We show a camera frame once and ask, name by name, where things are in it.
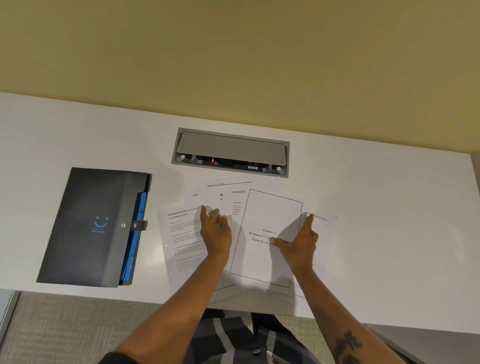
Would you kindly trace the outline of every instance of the gray carpet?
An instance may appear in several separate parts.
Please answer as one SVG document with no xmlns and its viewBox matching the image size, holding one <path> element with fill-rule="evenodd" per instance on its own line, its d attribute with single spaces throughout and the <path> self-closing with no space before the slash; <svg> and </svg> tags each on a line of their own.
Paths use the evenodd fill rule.
<svg viewBox="0 0 480 364">
<path fill-rule="evenodd" d="M 158 306 L 22 292 L 0 348 L 0 364 L 96 363 Z M 246 314 L 237 314 L 251 325 Z M 334 364 L 313 319 L 290 316 L 278 319 L 323 364 Z"/>
</svg>

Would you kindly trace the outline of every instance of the yellow wall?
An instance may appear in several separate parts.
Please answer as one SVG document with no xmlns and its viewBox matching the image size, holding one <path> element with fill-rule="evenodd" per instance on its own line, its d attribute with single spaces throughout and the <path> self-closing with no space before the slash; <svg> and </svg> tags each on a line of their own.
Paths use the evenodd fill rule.
<svg viewBox="0 0 480 364">
<path fill-rule="evenodd" d="M 478 0 L 4 0 L 0 91 L 480 151 Z"/>
</svg>

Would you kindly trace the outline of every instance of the human hand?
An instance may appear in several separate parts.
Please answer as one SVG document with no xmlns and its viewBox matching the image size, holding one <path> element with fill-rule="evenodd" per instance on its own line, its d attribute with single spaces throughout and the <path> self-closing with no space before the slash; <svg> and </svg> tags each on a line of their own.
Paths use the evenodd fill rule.
<svg viewBox="0 0 480 364">
<path fill-rule="evenodd" d="M 270 238 L 272 245 L 280 249 L 293 274 L 312 269 L 318 234 L 312 231 L 314 214 L 310 214 L 292 242 L 280 238 Z"/>
<path fill-rule="evenodd" d="M 207 247 L 208 256 L 216 256 L 228 261 L 232 244 L 232 230 L 228 226 L 227 217 L 220 216 L 218 212 L 219 210 L 216 208 L 207 214 L 205 206 L 202 205 L 200 235 Z"/>
</svg>

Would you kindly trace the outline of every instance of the human arm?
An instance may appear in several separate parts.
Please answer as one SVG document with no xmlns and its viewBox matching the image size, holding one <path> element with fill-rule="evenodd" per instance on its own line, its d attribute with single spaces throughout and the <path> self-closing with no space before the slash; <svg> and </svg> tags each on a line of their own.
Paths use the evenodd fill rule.
<svg viewBox="0 0 480 364">
<path fill-rule="evenodd" d="M 318 234 L 308 216 L 292 242 L 272 238 L 290 266 L 336 364 L 404 364 L 380 339 L 353 317 L 313 271 Z"/>
<path fill-rule="evenodd" d="M 140 364 L 181 363 L 193 333 L 228 261 L 232 241 L 226 216 L 218 209 L 200 213 L 207 258 L 183 286 L 115 350 Z"/>
</svg>

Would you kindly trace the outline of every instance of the forearm tattoo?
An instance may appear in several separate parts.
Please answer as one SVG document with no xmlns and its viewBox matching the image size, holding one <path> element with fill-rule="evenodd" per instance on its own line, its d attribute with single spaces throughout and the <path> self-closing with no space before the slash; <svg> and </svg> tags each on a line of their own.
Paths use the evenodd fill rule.
<svg viewBox="0 0 480 364">
<path fill-rule="evenodd" d="M 352 331 L 347 331 L 343 338 L 336 340 L 335 349 L 333 351 L 333 359 L 336 364 L 360 364 L 360 360 L 354 357 L 351 353 L 345 354 L 345 350 L 350 349 L 352 352 L 356 348 L 361 347 L 361 342 L 353 336 Z"/>
</svg>

